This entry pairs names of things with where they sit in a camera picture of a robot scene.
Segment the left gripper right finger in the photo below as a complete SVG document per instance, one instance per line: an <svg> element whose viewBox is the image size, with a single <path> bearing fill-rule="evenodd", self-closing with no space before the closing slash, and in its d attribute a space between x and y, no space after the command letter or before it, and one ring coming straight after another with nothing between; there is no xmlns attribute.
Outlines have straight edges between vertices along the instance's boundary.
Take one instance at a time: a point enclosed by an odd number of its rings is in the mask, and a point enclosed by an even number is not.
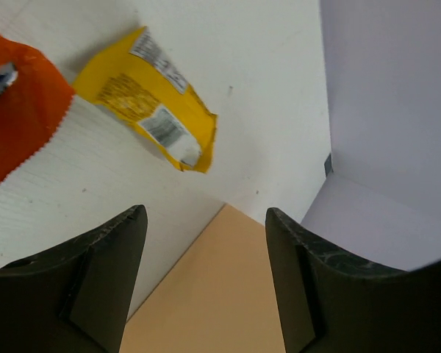
<svg viewBox="0 0 441 353"><path fill-rule="evenodd" d="M287 352L441 352L441 260L375 263L275 207L265 232Z"/></svg>

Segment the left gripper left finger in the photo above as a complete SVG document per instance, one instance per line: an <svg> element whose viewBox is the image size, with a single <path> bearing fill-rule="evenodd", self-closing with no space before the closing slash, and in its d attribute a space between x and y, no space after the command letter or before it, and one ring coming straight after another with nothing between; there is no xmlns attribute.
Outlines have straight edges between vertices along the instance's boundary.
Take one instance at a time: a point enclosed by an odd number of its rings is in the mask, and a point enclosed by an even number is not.
<svg viewBox="0 0 441 353"><path fill-rule="evenodd" d="M147 228L135 205L0 268L0 352L118 352Z"/></svg>

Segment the orange snack packet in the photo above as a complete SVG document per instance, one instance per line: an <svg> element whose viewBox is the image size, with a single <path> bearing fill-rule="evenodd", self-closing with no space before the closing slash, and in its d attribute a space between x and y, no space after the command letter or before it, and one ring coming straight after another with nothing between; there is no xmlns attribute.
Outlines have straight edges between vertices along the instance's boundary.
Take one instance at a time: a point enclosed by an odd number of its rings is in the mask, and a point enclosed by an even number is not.
<svg viewBox="0 0 441 353"><path fill-rule="evenodd" d="M40 51L0 35L0 183L50 141L73 97Z"/></svg>

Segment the small yellow snack packet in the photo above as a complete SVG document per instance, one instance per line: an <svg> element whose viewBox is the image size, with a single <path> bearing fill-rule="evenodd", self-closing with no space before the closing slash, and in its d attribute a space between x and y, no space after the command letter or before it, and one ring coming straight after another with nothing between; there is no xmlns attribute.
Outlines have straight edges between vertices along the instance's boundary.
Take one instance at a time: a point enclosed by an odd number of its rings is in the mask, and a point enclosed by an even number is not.
<svg viewBox="0 0 441 353"><path fill-rule="evenodd" d="M217 116L144 26L96 54L76 93L154 143L179 171L208 172Z"/></svg>

